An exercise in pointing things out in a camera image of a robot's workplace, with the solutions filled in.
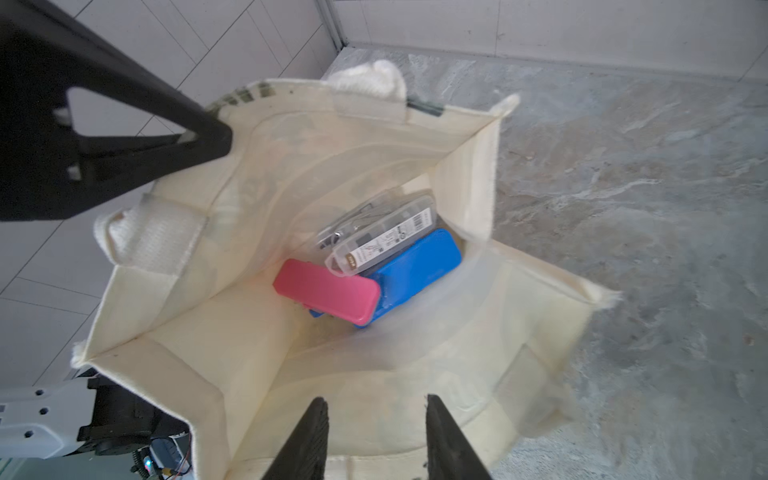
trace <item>canvas tote bag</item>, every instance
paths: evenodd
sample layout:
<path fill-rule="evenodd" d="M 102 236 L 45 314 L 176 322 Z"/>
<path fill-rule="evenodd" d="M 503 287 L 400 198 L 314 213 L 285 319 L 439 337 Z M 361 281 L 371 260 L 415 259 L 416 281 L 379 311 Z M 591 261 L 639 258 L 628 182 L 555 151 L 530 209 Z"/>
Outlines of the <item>canvas tote bag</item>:
<path fill-rule="evenodd" d="M 517 103 L 408 98 L 387 61 L 226 95 L 210 107 L 233 130 L 226 157 L 96 223 L 115 267 L 74 365 L 187 422 L 200 480 L 260 478 L 316 396 L 327 478 L 425 478 L 428 393 L 496 461 L 568 417 L 558 373 L 618 298 L 491 239 L 499 125 Z M 285 259 L 392 188 L 432 192 L 459 267 L 365 329 L 275 294 Z"/>

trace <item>gray marble floor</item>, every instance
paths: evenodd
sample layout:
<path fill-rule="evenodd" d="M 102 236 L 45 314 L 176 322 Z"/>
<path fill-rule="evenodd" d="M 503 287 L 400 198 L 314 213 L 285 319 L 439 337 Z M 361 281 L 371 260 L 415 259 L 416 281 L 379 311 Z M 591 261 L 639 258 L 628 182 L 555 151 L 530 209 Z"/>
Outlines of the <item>gray marble floor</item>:
<path fill-rule="evenodd" d="M 495 238 L 623 290 L 565 373 L 584 416 L 496 478 L 768 478 L 768 88 L 346 49 L 502 128 Z"/>

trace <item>wire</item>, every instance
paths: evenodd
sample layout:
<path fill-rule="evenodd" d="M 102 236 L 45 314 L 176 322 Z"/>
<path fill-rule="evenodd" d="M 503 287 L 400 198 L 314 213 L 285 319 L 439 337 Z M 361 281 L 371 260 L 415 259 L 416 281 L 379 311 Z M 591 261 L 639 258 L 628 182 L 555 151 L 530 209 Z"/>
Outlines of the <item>wire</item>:
<path fill-rule="evenodd" d="M 187 461 L 187 457 L 190 455 L 190 450 L 191 450 L 191 449 L 192 449 L 192 445 L 190 444 L 190 448 L 187 450 L 187 454 L 186 454 L 186 455 L 184 456 L 184 458 L 181 460 L 181 463 L 179 463 L 179 466 L 178 466 L 178 467 L 176 467 L 176 475 L 174 475 L 174 476 L 173 476 L 173 478 L 172 478 L 171 480 L 176 480 L 176 477 L 178 477 L 178 476 L 179 476 L 179 474 L 181 474 L 181 475 L 186 475 L 186 474 L 187 474 L 187 473 L 189 473 L 189 472 L 190 472 L 190 470 L 192 469 L 192 465 L 190 465 L 190 467 L 189 467 L 189 468 L 187 468 L 187 471 L 186 471 L 186 472 L 184 472 L 184 473 L 181 473 L 181 472 L 179 472 L 179 471 L 178 471 L 178 470 L 179 470 L 179 468 L 181 468 L 181 466 L 184 464 L 184 462 L 186 462 L 186 461 Z"/>
<path fill-rule="evenodd" d="M 189 445 L 187 446 L 187 454 L 184 455 L 184 459 L 179 464 L 179 468 L 181 468 L 184 465 L 185 461 L 189 460 L 189 454 L 192 451 L 192 436 L 190 434 L 188 434 L 188 433 L 187 433 L 187 436 L 188 436 L 187 441 L 189 442 Z M 176 444 L 176 448 L 179 451 L 179 455 L 181 455 L 181 447 L 179 446 L 179 444 L 176 441 L 176 439 L 173 439 L 173 440 L 174 440 L 174 443 Z M 190 470 L 192 469 L 192 462 L 189 462 L 189 464 L 190 464 L 190 466 L 187 467 L 187 470 L 185 470 L 183 473 L 180 473 L 179 475 L 184 476 L 184 475 L 186 475 L 187 473 L 190 472 Z"/>

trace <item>white fabric handle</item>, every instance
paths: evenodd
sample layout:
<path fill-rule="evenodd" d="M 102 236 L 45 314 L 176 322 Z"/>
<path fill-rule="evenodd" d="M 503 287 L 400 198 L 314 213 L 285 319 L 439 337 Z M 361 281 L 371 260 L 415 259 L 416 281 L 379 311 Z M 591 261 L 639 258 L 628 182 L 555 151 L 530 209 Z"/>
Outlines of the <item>white fabric handle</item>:
<path fill-rule="evenodd" d="M 406 122 L 406 80 L 391 61 L 378 60 L 338 71 L 328 77 L 328 84 L 340 114 Z"/>
<path fill-rule="evenodd" d="M 179 276 L 206 220 L 189 206 L 145 194 L 131 209 L 99 217 L 94 236 L 115 265 Z"/>

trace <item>pink pencil case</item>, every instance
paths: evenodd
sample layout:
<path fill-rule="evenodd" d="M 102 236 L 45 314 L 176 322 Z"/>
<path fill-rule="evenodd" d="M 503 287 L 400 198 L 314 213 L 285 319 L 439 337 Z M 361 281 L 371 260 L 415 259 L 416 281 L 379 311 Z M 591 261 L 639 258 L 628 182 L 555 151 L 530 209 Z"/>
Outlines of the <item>pink pencil case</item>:
<path fill-rule="evenodd" d="M 290 258 L 272 283 L 275 291 L 305 307 L 338 316 L 357 326 L 371 321 L 381 296 L 375 280 L 336 276 L 327 268 Z"/>

